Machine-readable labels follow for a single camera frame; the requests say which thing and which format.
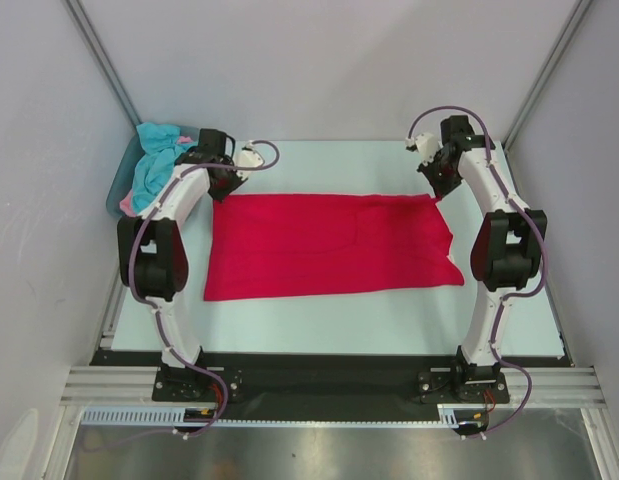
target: turquoise towel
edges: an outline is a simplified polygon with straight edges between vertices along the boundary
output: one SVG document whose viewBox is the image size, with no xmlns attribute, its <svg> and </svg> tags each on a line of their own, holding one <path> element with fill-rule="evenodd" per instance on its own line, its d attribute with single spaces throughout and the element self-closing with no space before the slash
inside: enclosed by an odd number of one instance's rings
<svg viewBox="0 0 619 480">
<path fill-rule="evenodd" d="M 180 127 L 143 123 L 136 127 L 145 156 L 136 165 L 131 190 L 131 208 L 140 213 L 167 184 L 180 155 L 196 143 L 178 144 Z"/>
</svg>

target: purple cable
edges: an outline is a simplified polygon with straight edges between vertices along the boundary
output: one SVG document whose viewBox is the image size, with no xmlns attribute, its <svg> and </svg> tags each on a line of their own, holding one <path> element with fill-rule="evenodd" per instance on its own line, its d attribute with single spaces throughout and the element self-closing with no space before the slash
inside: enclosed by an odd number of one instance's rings
<svg viewBox="0 0 619 480">
<path fill-rule="evenodd" d="M 502 179 L 502 177 L 500 176 L 500 174 L 498 173 L 498 170 L 496 169 L 496 167 L 491 163 L 492 158 L 491 158 L 491 149 L 488 148 L 488 145 L 490 145 L 491 141 L 490 141 L 490 137 L 489 137 L 489 133 L 487 132 L 487 126 L 485 125 L 485 123 L 482 121 L 482 119 L 473 111 L 469 110 L 468 108 L 464 108 L 464 107 L 458 107 L 455 105 L 444 105 L 441 107 L 434 107 L 434 108 L 430 108 L 429 110 L 421 113 L 411 124 L 411 128 L 409 129 L 409 134 L 407 138 L 411 138 L 413 135 L 413 131 L 416 128 L 416 125 L 418 124 L 418 122 L 423 119 L 425 116 L 429 115 L 430 113 L 433 112 L 438 112 L 440 110 L 458 110 L 461 112 L 464 112 L 468 115 L 471 115 L 480 125 L 480 128 L 482 129 L 482 133 L 484 134 L 485 137 L 485 151 L 486 151 L 486 158 L 487 158 L 487 164 L 489 166 L 489 171 L 491 172 L 491 174 L 493 175 L 496 183 L 498 184 L 498 187 L 500 188 L 500 191 L 502 192 L 502 194 L 505 196 L 505 198 L 507 199 L 507 203 L 509 203 L 511 205 L 511 207 L 516 210 L 516 212 L 518 212 L 520 214 L 520 216 L 525 220 L 525 222 L 527 222 L 527 224 L 529 225 L 529 228 L 531 228 L 531 231 L 533 232 L 534 236 L 536 237 L 536 241 L 538 242 L 538 245 L 540 246 L 540 252 L 541 252 L 541 258 L 542 258 L 542 271 L 540 273 L 540 282 L 538 282 L 538 285 L 536 286 L 536 288 L 534 288 L 533 290 L 531 290 L 530 292 L 524 292 L 524 293 L 518 293 L 518 292 L 512 292 L 512 293 L 508 293 L 506 295 L 503 295 L 502 298 L 500 299 L 500 305 L 498 307 L 498 311 L 496 312 L 496 318 L 494 320 L 493 323 L 493 328 L 491 329 L 491 335 L 489 337 L 489 348 L 491 348 L 491 353 L 493 354 L 494 358 L 504 367 L 507 368 L 513 368 L 515 370 L 518 370 L 519 372 L 521 372 L 525 378 L 527 379 L 527 391 L 525 393 L 525 396 L 523 397 L 522 401 L 520 402 L 520 405 L 518 406 L 518 408 L 503 422 L 499 423 L 498 425 L 495 425 L 491 428 L 489 428 L 488 430 L 486 430 L 486 432 L 493 432 L 497 429 L 499 429 L 500 427 L 508 424 L 509 422 L 511 422 L 520 412 L 522 412 L 522 410 L 525 408 L 525 406 L 527 405 L 527 403 L 529 402 L 529 398 L 531 397 L 531 390 L 533 388 L 533 382 L 531 380 L 531 375 L 529 375 L 529 372 L 527 370 L 525 370 L 523 367 L 521 367 L 520 365 L 514 365 L 513 363 L 509 363 L 505 360 L 502 359 L 502 357 L 500 356 L 500 354 L 498 353 L 498 351 L 496 350 L 496 348 L 494 347 L 494 344 L 496 343 L 496 337 L 498 335 L 498 329 L 500 328 L 500 323 L 502 321 L 502 316 L 504 314 L 504 310 L 505 310 L 505 302 L 507 300 L 509 300 L 510 298 L 528 298 L 528 297 L 533 297 L 534 295 L 537 295 L 538 293 L 540 293 L 540 291 L 545 287 L 546 283 L 547 283 L 547 251 L 545 248 L 545 242 L 544 239 L 542 238 L 542 234 L 540 233 L 540 230 L 538 230 L 538 227 L 536 226 L 536 224 L 533 222 L 533 220 L 531 220 L 531 218 L 529 217 L 529 215 L 527 215 L 527 213 L 524 211 L 524 209 L 522 209 L 520 207 L 520 205 L 518 205 L 512 198 L 511 198 L 511 194 L 509 192 L 509 190 L 507 189 L 507 186 L 505 185 L 504 180 Z M 472 435 L 470 438 L 480 438 L 480 435 Z"/>
<path fill-rule="evenodd" d="M 178 185 L 178 183 L 180 183 L 182 181 L 182 179 L 184 177 L 186 177 L 187 175 L 189 175 L 192 172 L 195 172 L 197 170 L 201 170 L 201 169 L 206 169 L 206 168 L 219 168 L 222 170 L 242 170 L 242 171 L 261 171 L 261 170 L 268 170 L 271 167 L 273 167 L 274 165 L 276 165 L 278 163 L 278 161 L 280 160 L 280 150 L 278 149 L 278 147 L 276 146 L 276 144 L 274 144 L 273 142 L 270 142 L 269 140 L 254 140 L 251 142 L 252 145 L 268 145 L 270 146 L 274 152 L 275 152 L 275 158 L 272 162 L 267 163 L 267 164 L 263 164 L 257 167 L 238 167 L 235 165 L 224 165 L 224 164 L 219 164 L 219 163 L 201 163 L 198 165 L 194 165 L 190 168 L 187 168 L 186 170 L 183 170 L 182 174 L 180 175 L 179 178 L 176 178 L 173 182 L 171 182 L 169 185 L 167 185 L 167 187 L 165 188 L 165 191 L 162 193 L 162 195 L 160 196 L 160 198 L 158 199 L 158 203 L 159 204 L 163 204 L 167 198 L 169 197 L 169 195 L 171 194 L 171 192 L 173 191 L 173 189 L 176 187 L 176 185 Z M 191 370 L 194 370 L 202 375 L 206 375 L 208 377 L 211 377 L 213 380 L 215 380 L 216 382 L 218 382 L 220 384 L 220 387 L 222 388 L 222 404 L 218 407 L 218 410 L 216 412 L 216 415 L 209 420 L 209 422 L 203 426 L 200 427 L 198 430 L 196 430 L 195 432 L 192 433 L 188 433 L 188 434 L 184 434 L 183 437 L 187 437 L 187 438 L 195 438 L 198 437 L 200 435 L 202 435 L 206 430 L 208 430 L 209 428 L 211 428 L 211 426 L 216 423 L 216 421 L 222 416 L 222 414 L 224 413 L 225 409 L 227 408 L 227 400 L 229 398 L 229 391 L 227 389 L 227 384 L 225 383 L 225 381 L 222 379 L 222 377 L 220 377 L 219 375 L 215 374 L 214 372 L 207 370 L 205 368 L 200 368 L 197 365 L 194 365 L 190 362 L 188 362 L 187 360 L 185 360 L 182 355 L 180 355 L 180 353 L 178 353 L 177 351 L 175 351 L 173 349 L 173 346 L 171 345 L 171 342 L 169 341 L 169 338 L 167 338 L 167 334 L 165 332 L 164 329 L 164 325 L 162 323 L 162 317 L 160 316 L 160 311 L 158 309 L 158 305 L 154 302 L 152 302 L 151 300 L 147 300 L 145 298 L 142 298 L 139 293 L 138 293 L 138 288 L 136 286 L 136 279 L 135 279 L 135 267 L 136 267 L 136 258 L 138 257 L 138 252 L 140 251 L 140 243 L 142 241 L 142 237 L 144 236 L 145 232 L 147 231 L 147 227 L 149 226 L 149 223 L 151 222 L 151 220 L 153 219 L 153 217 L 156 216 L 156 214 L 158 213 L 158 211 L 160 210 L 160 208 L 154 207 L 151 212 L 149 212 L 149 214 L 147 215 L 147 218 L 144 219 L 144 221 L 142 222 L 142 224 L 140 225 L 140 229 L 138 230 L 138 233 L 136 234 L 136 237 L 133 241 L 133 245 L 131 247 L 131 255 L 129 257 L 129 288 L 131 290 L 131 294 L 133 295 L 133 298 L 140 303 L 143 303 L 145 305 L 148 305 L 149 307 L 151 307 L 152 309 L 154 309 L 155 312 L 155 317 L 156 317 L 156 326 L 158 327 L 158 334 L 160 335 L 160 340 L 162 341 L 162 343 L 165 345 L 165 348 L 167 348 L 169 350 L 169 352 L 171 353 L 171 355 L 173 355 L 173 357 L 178 360 L 180 363 L 182 363 L 185 367 L 190 368 Z M 149 430 L 146 432 L 142 432 L 139 433 L 137 435 L 133 435 L 131 437 L 128 437 L 126 439 L 123 439 L 119 442 L 115 442 L 112 443 L 110 445 L 105 445 L 96 449 L 83 449 L 84 451 L 88 452 L 88 453 L 95 453 L 95 452 L 99 452 L 99 451 L 103 451 L 103 450 L 109 450 L 112 448 L 117 448 L 120 447 L 122 445 L 125 445 L 129 442 L 132 442 L 134 440 L 138 440 L 139 438 L 144 438 L 144 437 L 148 437 L 150 435 L 154 435 L 154 434 L 158 434 L 158 433 L 173 433 L 173 429 L 167 430 L 167 429 L 154 429 L 154 430 Z"/>
</svg>

